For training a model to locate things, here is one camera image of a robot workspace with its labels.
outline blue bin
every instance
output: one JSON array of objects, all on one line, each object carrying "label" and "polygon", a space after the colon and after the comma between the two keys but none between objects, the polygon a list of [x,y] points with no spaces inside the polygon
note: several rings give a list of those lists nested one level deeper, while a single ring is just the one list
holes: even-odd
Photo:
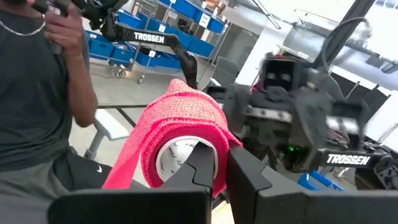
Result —
[{"label": "blue bin", "polygon": [[164,32],[165,32],[165,33],[168,33],[168,34],[176,34],[177,31],[178,31],[177,28],[172,27],[172,26],[169,26],[169,25],[167,25],[167,26],[166,26],[166,30],[164,30]]},{"label": "blue bin", "polygon": [[221,21],[211,18],[207,29],[220,34],[224,29],[224,24]]},{"label": "blue bin", "polygon": [[[136,62],[142,66],[146,66],[148,64],[148,60],[150,57],[148,55],[144,55],[141,52],[138,52]],[[148,67],[156,67],[157,61],[156,61],[156,56],[152,58],[148,64]]]},{"label": "blue bin", "polygon": [[138,28],[141,25],[141,20],[138,17],[133,16],[123,9],[118,11],[118,17],[120,23],[129,25],[130,27]]},{"label": "blue bin", "polygon": [[90,31],[87,31],[87,33],[91,39],[90,57],[101,60],[107,60],[107,58],[111,57],[114,50],[114,45],[100,34]]},{"label": "blue bin", "polygon": [[[138,53],[136,62],[140,65],[146,66],[150,57],[142,53]],[[167,67],[181,69],[178,57],[173,54],[156,51],[155,57],[151,58],[148,67]]]},{"label": "blue bin", "polygon": [[337,190],[344,191],[339,185],[335,184],[333,181],[321,175],[316,171],[311,173],[303,174],[297,181],[302,187],[308,190]]},{"label": "blue bin", "polygon": [[177,55],[168,54],[168,53],[165,53],[165,54],[167,54],[169,57],[171,57],[173,59],[173,64],[171,64],[171,66],[169,66],[169,67],[176,68],[176,69],[181,69],[180,59],[179,59],[179,57]]},{"label": "blue bin", "polygon": [[111,60],[116,65],[129,65],[130,59],[134,58],[136,53],[136,49],[131,45],[120,42],[115,45],[115,50],[112,53],[111,58],[115,60]]},{"label": "blue bin", "polygon": [[180,30],[177,30],[175,33],[180,40],[180,43],[187,49],[191,45],[192,40],[194,39],[192,35],[186,34]]},{"label": "blue bin", "polygon": [[196,22],[196,23],[199,23],[200,22],[200,19],[201,19],[201,17],[202,17],[202,15],[203,15],[203,13],[205,13],[207,16],[209,16],[210,17],[210,20],[209,20],[209,23],[207,24],[207,29],[209,28],[209,26],[210,26],[210,23],[211,23],[211,20],[213,19],[212,17],[211,17],[211,13],[209,13],[208,11],[204,11],[203,9],[197,9],[196,10],[196,12],[195,12],[195,14],[193,15],[193,20]]},{"label": "blue bin", "polygon": [[175,2],[175,4],[172,5],[172,8],[175,9],[177,12],[183,14],[184,16],[187,16],[188,18],[193,18],[195,15],[195,12],[197,11],[197,6],[190,3],[189,1],[185,0],[178,0]]},{"label": "blue bin", "polygon": [[204,57],[209,57],[213,49],[214,46],[209,44],[208,42],[193,38],[191,45],[189,45],[188,51]]},{"label": "blue bin", "polygon": [[170,67],[174,63],[174,59],[169,56],[168,53],[165,52],[156,52],[157,56],[153,58],[156,60],[156,66],[160,67]]},{"label": "blue bin", "polygon": [[151,19],[149,21],[147,30],[153,30],[153,31],[159,31],[159,26],[160,26],[161,22],[157,19]]},{"label": "blue bin", "polygon": [[141,23],[139,24],[139,26],[137,28],[145,29],[145,25],[147,24],[148,17],[141,12],[137,12],[137,17],[141,20]]},{"label": "blue bin", "polygon": [[202,15],[202,14],[203,14],[203,11],[202,11],[201,9],[197,8],[197,9],[195,10],[195,13],[194,13],[192,19],[193,19],[196,23],[198,23],[198,22],[200,21],[200,18],[201,18],[201,15]]},{"label": "blue bin", "polygon": [[170,0],[160,0],[160,2],[167,6],[170,5]]}]

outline black cable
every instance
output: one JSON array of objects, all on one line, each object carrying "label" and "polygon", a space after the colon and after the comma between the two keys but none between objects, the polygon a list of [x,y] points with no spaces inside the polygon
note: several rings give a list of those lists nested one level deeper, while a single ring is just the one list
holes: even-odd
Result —
[{"label": "black cable", "polygon": [[329,66],[328,66],[328,63],[327,63],[327,61],[326,61],[326,48],[328,47],[329,42],[330,42],[331,39],[335,36],[335,34],[337,33],[337,31],[338,31],[340,28],[342,28],[343,26],[345,26],[345,25],[347,25],[347,24],[350,24],[350,23],[352,23],[352,22],[356,22],[356,21],[358,21],[358,20],[360,20],[361,22],[365,22],[365,23],[366,23],[366,26],[369,27],[369,22],[368,22],[367,19],[365,19],[365,17],[354,17],[354,18],[351,18],[351,19],[347,19],[346,21],[344,21],[344,22],[338,24],[338,25],[336,26],[336,28],[334,28],[334,29],[330,32],[329,36],[328,36],[328,37],[325,39],[325,41],[323,42],[323,45],[322,45],[322,48],[321,48],[321,52],[320,52],[320,53],[321,53],[322,64],[323,64],[323,67],[324,67],[326,73],[329,72]]}]

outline chair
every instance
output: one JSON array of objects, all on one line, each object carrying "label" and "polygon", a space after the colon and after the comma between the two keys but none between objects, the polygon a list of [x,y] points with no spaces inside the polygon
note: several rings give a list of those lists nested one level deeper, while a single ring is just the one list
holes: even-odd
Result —
[{"label": "chair", "polygon": [[116,121],[105,109],[98,109],[95,113],[94,127],[97,132],[90,147],[86,150],[84,157],[94,160],[102,139],[106,136],[110,141],[126,139],[129,132],[121,123]]}]

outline person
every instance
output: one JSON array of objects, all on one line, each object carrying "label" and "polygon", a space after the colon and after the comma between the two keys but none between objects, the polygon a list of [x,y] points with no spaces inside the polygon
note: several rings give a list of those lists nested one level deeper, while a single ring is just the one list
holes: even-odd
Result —
[{"label": "person", "polygon": [[[45,16],[33,0],[0,0],[0,223],[43,224],[56,198],[100,188],[110,167],[70,149],[72,118],[95,119],[82,18]],[[63,47],[55,55],[52,47]]]}]

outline white label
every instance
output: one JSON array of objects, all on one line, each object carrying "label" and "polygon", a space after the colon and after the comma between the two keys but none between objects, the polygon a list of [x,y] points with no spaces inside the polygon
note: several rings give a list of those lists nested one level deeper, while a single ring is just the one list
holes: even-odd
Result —
[{"label": "white label", "polygon": [[150,57],[155,57],[155,55],[156,55],[156,51],[151,50],[151,51],[149,52],[149,55],[148,55],[148,56],[150,56]]},{"label": "white label", "polygon": [[213,11],[213,16],[217,16],[217,13],[218,13],[218,8],[215,8]]},{"label": "white label", "polygon": [[209,25],[210,22],[210,16],[207,15],[206,13],[202,13],[200,21],[199,21],[199,25],[203,26],[204,28],[207,28],[207,26]]},{"label": "white label", "polygon": [[175,12],[169,11],[169,17],[172,19],[177,19],[178,15]]},{"label": "white label", "polygon": [[166,26],[163,24],[159,25],[159,32],[164,32],[166,30]]},{"label": "white label", "polygon": [[352,156],[352,155],[339,155],[339,154],[329,154],[328,164],[350,164],[350,165],[362,165],[368,164],[371,159],[370,156]]},{"label": "white label", "polygon": [[144,34],[140,32],[134,32],[134,37],[137,40],[148,41],[148,42],[155,42],[164,44],[164,36],[155,35],[155,34]]},{"label": "white label", "polygon": [[304,58],[304,59],[308,59],[308,55],[306,55],[306,54],[303,53],[303,52],[297,52],[297,55],[298,55],[299,57]]}]

